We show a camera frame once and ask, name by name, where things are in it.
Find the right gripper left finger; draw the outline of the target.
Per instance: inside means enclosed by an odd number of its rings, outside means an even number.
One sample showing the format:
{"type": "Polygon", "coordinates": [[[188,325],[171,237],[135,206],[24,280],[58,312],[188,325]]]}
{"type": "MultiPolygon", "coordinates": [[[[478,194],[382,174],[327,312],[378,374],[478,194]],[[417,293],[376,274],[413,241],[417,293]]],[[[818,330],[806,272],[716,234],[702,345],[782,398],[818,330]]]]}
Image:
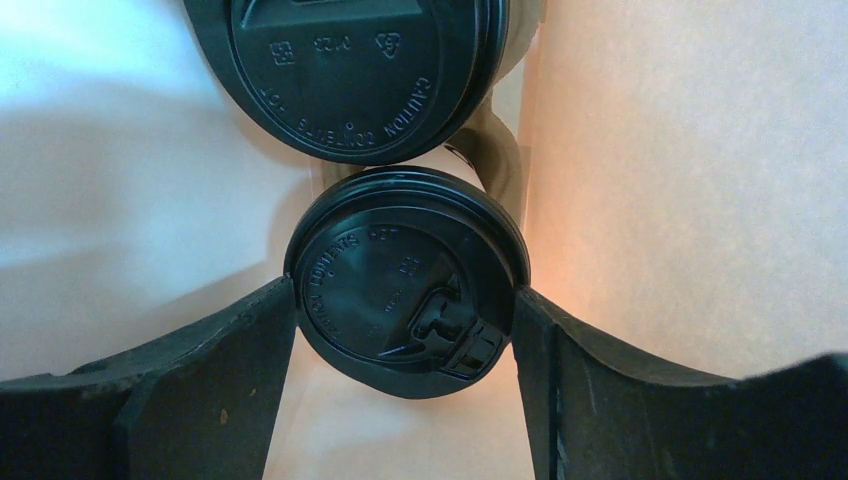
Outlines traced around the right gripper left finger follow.
{"type": "Polygon", "coordinates": [[[65,375],[1,385],[5,479],[259,479],[296,326],[292,282],[65,375]]]}

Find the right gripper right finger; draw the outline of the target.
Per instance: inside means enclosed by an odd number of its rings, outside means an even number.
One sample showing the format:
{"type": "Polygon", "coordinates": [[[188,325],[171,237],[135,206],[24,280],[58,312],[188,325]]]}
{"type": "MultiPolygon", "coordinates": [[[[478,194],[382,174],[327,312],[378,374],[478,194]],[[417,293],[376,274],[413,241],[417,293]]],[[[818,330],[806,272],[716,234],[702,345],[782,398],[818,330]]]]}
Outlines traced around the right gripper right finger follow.
{"type": "Polygon", "coordinates": [[[512,329],[538,479],[843,479],[847,357],[734,380],[645,352],[537,293],[512,329]]]}

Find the black plastic cup lid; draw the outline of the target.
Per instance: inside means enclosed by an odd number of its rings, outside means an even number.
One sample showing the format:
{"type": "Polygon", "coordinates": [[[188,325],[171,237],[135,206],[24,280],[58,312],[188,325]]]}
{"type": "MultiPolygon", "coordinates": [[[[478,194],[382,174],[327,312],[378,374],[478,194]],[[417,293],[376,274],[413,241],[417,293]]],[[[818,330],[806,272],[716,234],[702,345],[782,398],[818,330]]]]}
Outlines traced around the black plastic cup lid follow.
{"type": "Polygon", "coordinates": [[[492,197],[457,176],[400,165],[320,194],[292,234],[284,271],[320,357],[406,399],[459,392],[492,370],[531,273],[517,224],[492,197]]]}

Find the orange paper takeout bag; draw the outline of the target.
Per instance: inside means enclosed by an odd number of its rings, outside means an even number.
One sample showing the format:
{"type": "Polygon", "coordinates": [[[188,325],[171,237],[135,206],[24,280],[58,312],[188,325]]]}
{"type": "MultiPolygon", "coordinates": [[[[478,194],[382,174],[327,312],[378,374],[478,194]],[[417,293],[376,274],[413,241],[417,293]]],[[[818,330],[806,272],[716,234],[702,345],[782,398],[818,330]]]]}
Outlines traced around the orange paper takeout bag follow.
{"type": "MultiPolygon", "coordinates": [[[[847,6],[553,1],[535,291],[687,366],[847,357],[847,6]]],[[[60,375],[262,286],[308,162],[225,103],[175,1],[1,5],[1,376],[60,375]]],[[[269,479],[530,479],[513,349],[393,399],[297,340],[269,479]]]]}

